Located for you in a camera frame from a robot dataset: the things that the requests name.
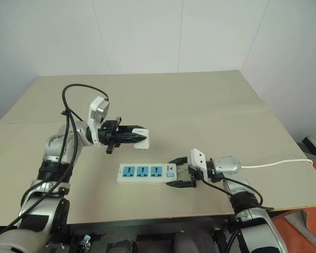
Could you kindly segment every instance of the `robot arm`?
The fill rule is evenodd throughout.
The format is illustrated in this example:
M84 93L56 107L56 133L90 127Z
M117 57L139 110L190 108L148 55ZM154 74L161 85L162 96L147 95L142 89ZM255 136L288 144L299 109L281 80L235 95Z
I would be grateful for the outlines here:
M191 168L201 170L205 181L223 180L225 190L231 194L230 202L239 228L237 235L242 253L288 252L267 211L258 203L254 191L248 188L249 183L243 176L240 162L236 158L222 157L206 161L204 153L192 149L187 160Z
M74 153L76 159L73 164L85 146L96 145L105 148L108 154L111 154L121 143L136 143L135 145L140 145L141 149L149 147L148 130L143 127L120 126L121 118L104 121L108 105L108 101L97 97L90 106L88 121L75 122L78 137L77 152L75 152L72 125L69 127L65 141L66 125L46 141L37 179L32 182L32 187L23 196L19 216L41 198L43 200L16 223L17 229L0 235L0 253L41 252L51 236L66 225L70 203L64 196L70 189L69 180L72 172L68 173L68 168ZM50 193L59 181L61 182Z

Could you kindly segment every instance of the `table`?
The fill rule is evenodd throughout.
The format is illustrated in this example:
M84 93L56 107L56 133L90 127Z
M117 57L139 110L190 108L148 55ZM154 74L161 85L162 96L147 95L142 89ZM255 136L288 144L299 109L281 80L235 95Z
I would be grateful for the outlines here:
M68 223L233 213L225 194L201 182L195 189L118 185L120 163L168 162L192 148L207 158L233 155L243 165L305 158L239 71L41 76L0 121L0 226L16 217L23 192L37 176L45 140L64 124L61 90L70 83L106 91L111 103L107 118L122 116L123 124L148 128L150 149L138 151L125 144L108 155L96 147L84 148L70 181ZM68 103L85 118L95 96L88 89L72 88ZM263 194L265 206L316 206L316 172L307 162L243 173Z

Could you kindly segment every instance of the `white power strip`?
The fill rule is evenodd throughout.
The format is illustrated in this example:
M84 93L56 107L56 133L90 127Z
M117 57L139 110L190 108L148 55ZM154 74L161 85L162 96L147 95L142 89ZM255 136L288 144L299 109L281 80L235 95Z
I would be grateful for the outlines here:
M119 184L164 184L177 180L174 163L121 163Z

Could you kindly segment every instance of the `white cable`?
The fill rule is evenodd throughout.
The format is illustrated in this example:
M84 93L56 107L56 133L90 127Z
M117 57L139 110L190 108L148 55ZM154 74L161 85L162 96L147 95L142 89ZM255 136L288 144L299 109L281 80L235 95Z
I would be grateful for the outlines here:
M313 162L310 159L292 159L292 160L283 160L283 161L278 161L278 162L273 162L273 163L267 163L267 164L263 164L263 165L241 166L241 167L242 168L260 168L260 167L273 166L273 165L277 165L277 164L284 163L284 162L310 162L311 165L313 164Z

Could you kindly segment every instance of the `power strip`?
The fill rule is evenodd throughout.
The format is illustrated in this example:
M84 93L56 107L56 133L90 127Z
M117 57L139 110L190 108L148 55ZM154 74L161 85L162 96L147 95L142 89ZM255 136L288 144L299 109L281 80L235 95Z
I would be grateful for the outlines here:
M177 180L174 163L121 163L119 184L164 184Z

